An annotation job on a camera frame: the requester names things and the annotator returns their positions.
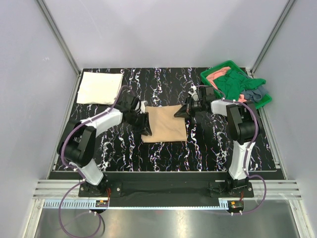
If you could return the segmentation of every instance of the metal floor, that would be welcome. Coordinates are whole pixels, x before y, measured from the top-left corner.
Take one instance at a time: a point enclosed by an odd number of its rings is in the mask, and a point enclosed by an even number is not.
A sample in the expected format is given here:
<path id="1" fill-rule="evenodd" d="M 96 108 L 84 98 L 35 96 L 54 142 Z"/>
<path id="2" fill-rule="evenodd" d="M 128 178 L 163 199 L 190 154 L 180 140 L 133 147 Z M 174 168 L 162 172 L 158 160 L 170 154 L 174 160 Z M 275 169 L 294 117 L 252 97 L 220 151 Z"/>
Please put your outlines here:
<path id="1" fill-rule="evenodd" d="M 245 201 L 245 204 L 245 210 L 256 206 L 255 201 Z M 67 224 L 83 211 L 63 209 L 62 220 Z M 95 237 L 299 238 L 287 201 L 265 201 L 258 211 L 234 217 L 224 211 L 198 210 L 108 210 L 102 217 L 105 226 Z M 92 234 L 98 223 L 97 217 L 87 214 L 66 225 L 66 229 L 75 236 L 84 237 Z M 59 227 L 57 209 L 43 209 L 35 237 L 68 237 Z"/>

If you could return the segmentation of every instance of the gray cloth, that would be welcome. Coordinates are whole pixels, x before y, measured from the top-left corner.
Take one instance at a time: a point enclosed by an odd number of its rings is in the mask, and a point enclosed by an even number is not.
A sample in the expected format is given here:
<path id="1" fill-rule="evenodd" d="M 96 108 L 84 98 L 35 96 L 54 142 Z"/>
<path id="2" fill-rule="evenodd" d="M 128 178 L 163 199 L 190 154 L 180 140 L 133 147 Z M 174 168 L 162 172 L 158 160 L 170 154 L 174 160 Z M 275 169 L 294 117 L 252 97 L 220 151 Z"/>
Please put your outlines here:
<path id="1" fill-rule="evenodd" d="M 258 103 L 264 97 L 268 91 L 261 85 L 257 89 L 243 90 L 241 92 L 246 100 L 251 100 L 254 103 Z"/>

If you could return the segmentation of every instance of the clothes pile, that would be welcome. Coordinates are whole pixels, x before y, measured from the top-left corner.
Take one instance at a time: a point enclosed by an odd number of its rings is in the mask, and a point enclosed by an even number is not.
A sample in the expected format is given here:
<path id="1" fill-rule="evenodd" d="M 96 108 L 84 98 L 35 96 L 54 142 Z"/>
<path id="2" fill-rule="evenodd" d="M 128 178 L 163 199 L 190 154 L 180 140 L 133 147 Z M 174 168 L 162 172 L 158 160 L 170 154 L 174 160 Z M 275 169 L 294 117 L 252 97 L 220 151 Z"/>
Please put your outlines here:
<path id="1" fill-rule="evenodd" d="M 259 102 L 267 94 L 263 87 L 266 83 L 262 78 L 250 78 L 247 74 L 224 67 L 207 76 L 207 80 L 216 89 L 221 90 L 226 99 L 245 102 Z"/>

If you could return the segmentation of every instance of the white towel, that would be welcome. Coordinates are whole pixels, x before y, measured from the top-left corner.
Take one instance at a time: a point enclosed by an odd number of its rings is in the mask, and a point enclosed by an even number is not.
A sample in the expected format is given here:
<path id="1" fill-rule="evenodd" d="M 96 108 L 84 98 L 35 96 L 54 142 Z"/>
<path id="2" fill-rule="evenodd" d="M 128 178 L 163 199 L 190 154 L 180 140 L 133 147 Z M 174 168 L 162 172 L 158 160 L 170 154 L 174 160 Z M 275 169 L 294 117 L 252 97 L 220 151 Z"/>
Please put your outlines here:
<path id="1" fill-rule="evenodd" d="M 113 104 L 122 84 L 122 73 L 84 72 L 77 103 Z"/>

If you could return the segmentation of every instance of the cream folded cloth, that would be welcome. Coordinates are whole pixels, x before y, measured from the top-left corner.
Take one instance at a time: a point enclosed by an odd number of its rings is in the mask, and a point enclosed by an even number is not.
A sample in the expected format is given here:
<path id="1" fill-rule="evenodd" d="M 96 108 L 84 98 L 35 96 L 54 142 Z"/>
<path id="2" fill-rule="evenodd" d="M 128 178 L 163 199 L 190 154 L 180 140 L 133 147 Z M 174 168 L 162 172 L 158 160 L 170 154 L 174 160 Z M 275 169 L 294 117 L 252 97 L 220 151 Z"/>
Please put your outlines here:
<path id="1" fill-rule="evenodd" d="M 77 103 L 113 104 L 122 84 L 122 73 L 84 72 Z"/>
<path id="2" fill-rule="evenodd" d="M 142 135 L 145 143 L 186 141 L 187 132 L 184 118 L 175 118 L 174 114 L 182 106 L 146 107 L 152 136 Z"/>

